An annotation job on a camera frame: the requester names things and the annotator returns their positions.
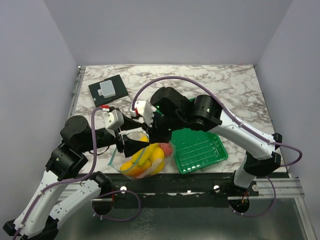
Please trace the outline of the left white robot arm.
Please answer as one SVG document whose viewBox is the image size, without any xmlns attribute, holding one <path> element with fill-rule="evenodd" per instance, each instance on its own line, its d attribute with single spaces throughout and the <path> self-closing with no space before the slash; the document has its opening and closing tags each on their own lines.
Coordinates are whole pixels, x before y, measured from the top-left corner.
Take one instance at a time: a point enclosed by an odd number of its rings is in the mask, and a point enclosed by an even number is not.
<svg viewBox="0 0 320 240">
<path fill-rule="evenodd" d="M 111 126 L 95 129 L 81 115 L 70 117 L 61 130 L 61 144 L 51 153 L 40 184 L 22 214 L 7 221 L 3 230 L 14 238 L 23 240 L 53 240 L 63 222 L 84 203 L 99 196 L 106 197 L 112 184 L 101 171 L 90 170 L 79 177 L 88 162 L 85 152 L 116 145 L 130 153 L 133 142 L 120 135 L 121 130 L 141 127 L 141 123 L 121 115 L 112 115 Z"/>
</svg>

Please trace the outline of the clear zip top bag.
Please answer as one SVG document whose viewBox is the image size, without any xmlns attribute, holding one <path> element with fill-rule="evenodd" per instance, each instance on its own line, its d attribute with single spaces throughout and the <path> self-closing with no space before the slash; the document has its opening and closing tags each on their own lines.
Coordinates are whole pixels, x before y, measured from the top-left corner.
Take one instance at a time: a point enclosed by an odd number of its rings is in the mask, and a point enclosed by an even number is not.
<svg viewBox="0 0 320 240">
<path fill-rule="evenodd" d="M 150 144 L 129 157 L 114 150 L 108 166 L 131 180 L 142 179 L 163 171 L 175 151 L 171 142 Z"/>
</svg>

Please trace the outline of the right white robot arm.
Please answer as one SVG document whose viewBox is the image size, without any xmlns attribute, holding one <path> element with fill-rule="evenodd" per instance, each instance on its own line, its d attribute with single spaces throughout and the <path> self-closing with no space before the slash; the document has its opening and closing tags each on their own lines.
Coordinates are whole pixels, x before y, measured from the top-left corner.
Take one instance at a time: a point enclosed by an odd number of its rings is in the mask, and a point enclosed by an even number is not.
<svg viewBox="0 0 320 240">
<path fill-rule="evenodd" d="M 160 111 L 151 125 L 143 129 L 151 143 L 167 143 L 172 132 L 182 129 L 219 135 L 245 149 L 244 161 L 235 171 L 229 189 L 240 196 L 255 177 L 264 177 L 281 166 L 281 155 L 272 141 L 275 134 L 258 131 L 224 110 L 213 97 L 199 95 L 189 100 L 172 87 L 161 87 L 151 97 L 150 104 Z"/>
</svg>

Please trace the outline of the yellow banana bunch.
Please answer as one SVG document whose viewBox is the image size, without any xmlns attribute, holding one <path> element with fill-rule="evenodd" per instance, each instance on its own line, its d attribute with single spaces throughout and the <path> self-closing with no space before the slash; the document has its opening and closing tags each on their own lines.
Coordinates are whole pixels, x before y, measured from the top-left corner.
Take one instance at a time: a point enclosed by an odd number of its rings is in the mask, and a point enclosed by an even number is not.
<svg viewBox="0 0 320 240">
<path fill-rule="evenodd" d="M 159 146 L 159 143 L 153 143 L 147 147 L 136 152 L 132 157 L 131 161 L 136 164 L 138 167 L 143 167 L 146 161 L 151 156 L 152 152 Z"/>
</svg>

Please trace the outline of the green plastic tray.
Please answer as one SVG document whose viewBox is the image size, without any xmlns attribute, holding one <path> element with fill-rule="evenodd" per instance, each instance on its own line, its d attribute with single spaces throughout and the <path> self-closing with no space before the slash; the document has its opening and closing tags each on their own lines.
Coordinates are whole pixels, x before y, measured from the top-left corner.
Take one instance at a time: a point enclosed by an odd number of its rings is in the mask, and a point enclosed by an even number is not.
<svg viewBox="0 0 320 240">
<path fill-rule="evenodd" d="M 175 147 L 174 161 L 180 174 L 207 168 L 228 159 L 220 137 L 189 128 L 172 132 L 170 142 Z"/>
</svg>

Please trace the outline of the red apple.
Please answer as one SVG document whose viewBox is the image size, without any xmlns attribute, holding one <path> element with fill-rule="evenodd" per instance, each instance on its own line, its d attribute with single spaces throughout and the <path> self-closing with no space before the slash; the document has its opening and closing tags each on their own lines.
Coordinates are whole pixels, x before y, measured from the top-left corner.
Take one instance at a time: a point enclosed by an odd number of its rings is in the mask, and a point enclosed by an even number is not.
<svg viewBox="0 0 320 240">
<path fill-rule="evenodd" d="M 164 156 L 166 158 L 170 157 L 173 154 L 174 149 L 173 149 L 171 143 L 160 143 L 159 147 L 162 149 Z"/>
</svg>

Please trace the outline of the yellow orange mango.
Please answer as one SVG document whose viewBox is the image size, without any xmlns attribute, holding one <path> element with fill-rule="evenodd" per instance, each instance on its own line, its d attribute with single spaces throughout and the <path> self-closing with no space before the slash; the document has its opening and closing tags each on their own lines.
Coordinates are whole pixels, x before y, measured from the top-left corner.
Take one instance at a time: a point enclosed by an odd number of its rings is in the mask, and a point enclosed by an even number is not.
<svg viewBox="0 0 320 240">
<path fill-rule="evenodd" d="M 143 166 L 138 166 L 132 161 L 127 161 L 120 167 L 120 172 L 125 175 L 136 179 L 142 179 L 148 176 L 158 174 L 165 167 L 165 161 L 156 159 L 154 162 L 147 160 Z"/>
</svg>

